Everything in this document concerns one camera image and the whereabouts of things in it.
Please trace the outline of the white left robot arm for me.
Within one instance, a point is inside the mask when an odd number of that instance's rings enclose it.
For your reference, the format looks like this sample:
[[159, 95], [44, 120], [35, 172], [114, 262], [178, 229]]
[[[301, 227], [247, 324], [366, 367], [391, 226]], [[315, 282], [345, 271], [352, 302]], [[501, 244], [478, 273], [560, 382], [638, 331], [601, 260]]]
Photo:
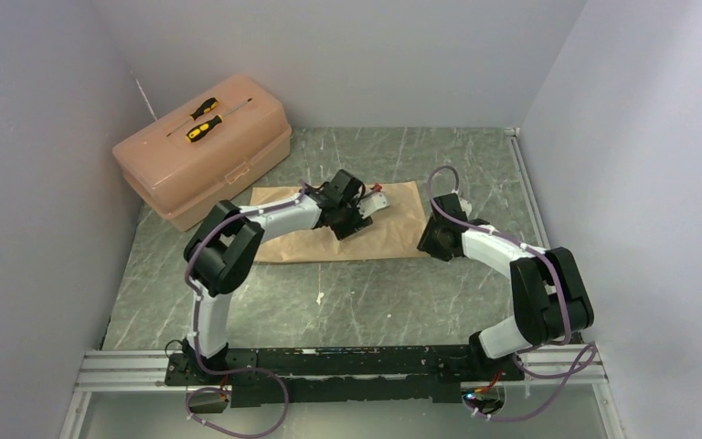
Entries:
[[183, 346], [192, 358], [190, 372], [205, 384], [224, 376], [231, 297], [249, 276], [263, 243], [321, 228], [342, 241], [370, 226], [373, 214], [387, 207], [380, 186], [367, 187], [346, 170], [318, 187], [302, 184], [294, 194], [274, 202], [216, 203], [184, 250], [185, 280], [195, 295]]

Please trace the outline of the orange cloth napkin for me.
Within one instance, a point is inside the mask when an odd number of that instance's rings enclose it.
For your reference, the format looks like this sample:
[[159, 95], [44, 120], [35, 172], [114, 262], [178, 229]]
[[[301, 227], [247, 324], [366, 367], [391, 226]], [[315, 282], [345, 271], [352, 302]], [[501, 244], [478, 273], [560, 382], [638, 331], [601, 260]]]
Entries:
[[328, 228], [300, 230], [264, 242], [256, 262], [344, 262], [418, 258], [426, 216], [414, 181], [382, 186], [389, 206], [372, 215], [373, 224], [339, 241]]

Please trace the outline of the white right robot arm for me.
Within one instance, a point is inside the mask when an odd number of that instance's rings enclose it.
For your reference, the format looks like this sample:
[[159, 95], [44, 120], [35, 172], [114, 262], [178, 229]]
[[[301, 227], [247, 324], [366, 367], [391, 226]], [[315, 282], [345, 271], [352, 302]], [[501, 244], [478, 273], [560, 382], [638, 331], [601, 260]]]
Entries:
[[592, 326], [595, 314], [571, 251], [509, 240], [482, 220], [469, 221], [455, 193], [434, 198], [431, 209], [419, 251], [444, 262], [480, 262], [510, 281], [513, 314], [469, 337], [467, 367], [477, 379], [492, 378], [503, 357]]

